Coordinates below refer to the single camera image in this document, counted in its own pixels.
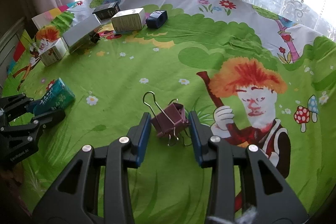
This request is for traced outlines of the teal green box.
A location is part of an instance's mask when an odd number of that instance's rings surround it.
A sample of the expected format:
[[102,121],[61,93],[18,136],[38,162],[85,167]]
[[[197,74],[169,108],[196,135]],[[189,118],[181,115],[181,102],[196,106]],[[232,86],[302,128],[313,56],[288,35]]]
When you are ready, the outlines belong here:
[[75,94],[61,78],[58,78],[49,85],[41,101],[34,107],[33,113],[41,115],[51,110],[65,110],[74,100]]

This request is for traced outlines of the maroon binder clip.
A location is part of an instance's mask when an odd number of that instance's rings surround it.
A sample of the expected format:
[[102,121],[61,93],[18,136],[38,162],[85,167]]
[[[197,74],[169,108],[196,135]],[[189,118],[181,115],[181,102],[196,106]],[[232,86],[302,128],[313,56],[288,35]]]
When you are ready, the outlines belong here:
[[[153,97],[153,102],[159,112],[156,114],[153,107],[146,102],[146,97],[151,95]],[[156,98],[155,93],[148,91],[143,95],[142,102],[148,108],[150,108],[153,118],[151,119],[151,124],[154,126],[158,138],[168,138],[167,145],[172,147],[176,145],[180,139],[182,139],[182,144],[184,147],[190,146],[186,144],[182,132],[190,138],[186,129],[189,126],[189,120],[187,119],[186,110],[183,104],[181,104],[178,98],[172,99],[165,108],[162,108]]]

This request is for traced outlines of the white drawer cabinet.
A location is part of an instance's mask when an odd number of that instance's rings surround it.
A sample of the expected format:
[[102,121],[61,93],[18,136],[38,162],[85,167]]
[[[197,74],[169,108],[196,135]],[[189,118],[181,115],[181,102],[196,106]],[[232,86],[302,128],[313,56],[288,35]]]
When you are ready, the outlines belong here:
[[1,93],[19,39],[25,29],[25,17],[17,20],[1,37]]

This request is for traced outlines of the small white cartoon box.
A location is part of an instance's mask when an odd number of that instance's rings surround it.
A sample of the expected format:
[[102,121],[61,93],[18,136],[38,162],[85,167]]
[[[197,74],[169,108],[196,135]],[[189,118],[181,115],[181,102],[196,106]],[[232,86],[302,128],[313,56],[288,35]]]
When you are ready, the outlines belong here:
[[45,47],[40,53],[42,63],[48,67],[58,61],[60,61],[67,52],[66,45],[63,42],[63,38],[59,38]]

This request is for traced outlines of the large silver grey box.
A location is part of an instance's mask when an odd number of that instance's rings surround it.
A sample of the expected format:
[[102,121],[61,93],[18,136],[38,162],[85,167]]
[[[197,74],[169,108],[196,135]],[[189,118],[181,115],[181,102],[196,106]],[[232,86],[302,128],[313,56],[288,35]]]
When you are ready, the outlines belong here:
[[64,32],[62,37],[68,52],[72,53],[81,46],[91,42],[89,35],[92,32],[99,33],[101,27],[100,19],[95,14],[92,14],[82,22],[79,22]]

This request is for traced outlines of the small black binder clip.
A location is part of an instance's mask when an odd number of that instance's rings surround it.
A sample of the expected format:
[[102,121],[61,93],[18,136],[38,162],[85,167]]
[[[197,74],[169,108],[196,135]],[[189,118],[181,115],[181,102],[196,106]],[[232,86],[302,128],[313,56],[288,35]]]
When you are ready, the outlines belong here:
[[89,37],[90,41],[95,44],[100,40],[100,34],[97,32],[92,32]]

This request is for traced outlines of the green cartoon printed cloth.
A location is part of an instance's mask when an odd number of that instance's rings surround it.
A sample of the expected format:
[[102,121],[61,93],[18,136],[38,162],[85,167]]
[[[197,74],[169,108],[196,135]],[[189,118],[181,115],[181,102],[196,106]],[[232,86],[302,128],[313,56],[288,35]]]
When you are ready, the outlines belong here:
[[[146,15],[165,10],[168,20],[123,34],[107,21],[97,43],[82,38],[49,66],[34,60],[109,2]],[[144,112],[174,102],[232,144],[257,145],[309,215],[335,190],[335,42],[273,12],[238,0],[79,1],[36,35],[22,34],[3,95],[38,99],[58,80],[75,95],[66,117],[5,173],[28,212],[82,146],[108,145]]]

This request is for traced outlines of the black rectangular box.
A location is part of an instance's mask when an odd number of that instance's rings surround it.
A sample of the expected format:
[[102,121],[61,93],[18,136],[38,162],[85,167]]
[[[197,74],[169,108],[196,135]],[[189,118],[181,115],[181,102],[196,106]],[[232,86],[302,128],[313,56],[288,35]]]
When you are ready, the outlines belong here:
[[119,11],[120,7],[118,5],[118,2],[111,2],[96,7],[92,14],[95,14],[100,20],[104,20],[112,18]]

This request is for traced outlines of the white box with text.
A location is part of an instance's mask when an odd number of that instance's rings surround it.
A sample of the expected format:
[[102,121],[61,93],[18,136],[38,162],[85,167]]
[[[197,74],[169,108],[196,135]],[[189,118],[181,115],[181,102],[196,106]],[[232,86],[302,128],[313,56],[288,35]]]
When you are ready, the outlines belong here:
[[145,25],[144,8],[123,10],[116,13],[111,21],[116,32],[139,31]]

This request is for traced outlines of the blue pencil sharpener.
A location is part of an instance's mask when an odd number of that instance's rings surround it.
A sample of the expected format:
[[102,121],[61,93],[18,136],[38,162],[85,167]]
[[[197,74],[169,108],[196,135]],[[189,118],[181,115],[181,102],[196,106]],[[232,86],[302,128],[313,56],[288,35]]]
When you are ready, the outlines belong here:
[[156,10],[152,12],[146,19],[146,25],[151,29],[159,29],[168,20],[168,14],[166,10]]

